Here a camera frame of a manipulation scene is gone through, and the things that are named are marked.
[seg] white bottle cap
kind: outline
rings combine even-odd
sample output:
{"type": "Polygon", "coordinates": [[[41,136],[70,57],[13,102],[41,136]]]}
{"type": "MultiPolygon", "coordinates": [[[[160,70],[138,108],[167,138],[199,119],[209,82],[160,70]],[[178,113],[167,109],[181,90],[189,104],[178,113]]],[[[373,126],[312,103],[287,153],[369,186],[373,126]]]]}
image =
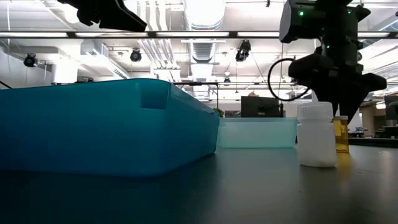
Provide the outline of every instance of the white bottle cap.
{"type": "Polygon", "coordinates": [[[348,116],[335,116],[334,118],[337,121],[347,121],[348,120],[348,116]]]}
{"type": "Polygon", "coordinates": [[[298,121],[307,119],[333,119],[333,106],[330,102],[303,103],[297,107],[298,121]]]}

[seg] yellow bottle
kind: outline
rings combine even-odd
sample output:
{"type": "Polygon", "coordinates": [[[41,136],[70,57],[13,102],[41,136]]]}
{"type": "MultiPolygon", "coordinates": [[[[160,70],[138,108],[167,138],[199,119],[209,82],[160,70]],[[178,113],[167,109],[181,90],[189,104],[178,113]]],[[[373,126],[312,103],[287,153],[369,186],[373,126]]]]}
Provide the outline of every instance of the yellow bottle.
{"type": "Polygon", "coordinates": [[[335,124],[336,151],[349,153],[348,148],[348,117],[336,116],[333,120],[335,124]]]}

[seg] black table surface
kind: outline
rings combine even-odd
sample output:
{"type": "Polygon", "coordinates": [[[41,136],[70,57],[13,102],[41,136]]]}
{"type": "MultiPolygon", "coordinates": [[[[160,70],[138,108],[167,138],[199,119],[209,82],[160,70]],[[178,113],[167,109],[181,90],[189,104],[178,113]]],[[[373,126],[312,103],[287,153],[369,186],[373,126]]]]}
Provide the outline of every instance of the black table surface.
{"type": "Polygon", "coordinates": [[[0,223],[398,223],[398,149],[338,167],[294,149],[220,149],[154,179],[0,172],[0,223]]]}

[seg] white plastic bottle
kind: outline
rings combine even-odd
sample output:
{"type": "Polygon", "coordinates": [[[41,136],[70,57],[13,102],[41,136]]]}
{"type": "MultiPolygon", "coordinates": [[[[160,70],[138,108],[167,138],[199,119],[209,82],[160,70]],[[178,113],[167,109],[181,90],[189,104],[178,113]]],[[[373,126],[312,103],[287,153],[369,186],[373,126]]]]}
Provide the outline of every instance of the white plastic bottle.
{"type": "Polygon", "coordinates": [[[297,119],[297,154],[301,165],[335,166],[336,138],[331,103],[303,103],[297,107],[297,119]]]}

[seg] plastic bin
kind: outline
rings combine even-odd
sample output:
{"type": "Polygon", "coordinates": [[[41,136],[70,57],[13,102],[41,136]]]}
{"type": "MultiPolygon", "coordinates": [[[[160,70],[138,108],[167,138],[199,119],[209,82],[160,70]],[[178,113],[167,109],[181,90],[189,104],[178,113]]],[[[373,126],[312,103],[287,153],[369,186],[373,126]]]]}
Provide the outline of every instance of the plastic bin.
{"type": "Polygon", "coordinates": [[[222,118],[218,147],[293,148],[297,135],[295,118],[222,118]]]}
{"type": "Polygon", "coordinates": [[[218,114],[131,79],[0,90],[0,169],[150,177],[211,154],[218,114]]]}

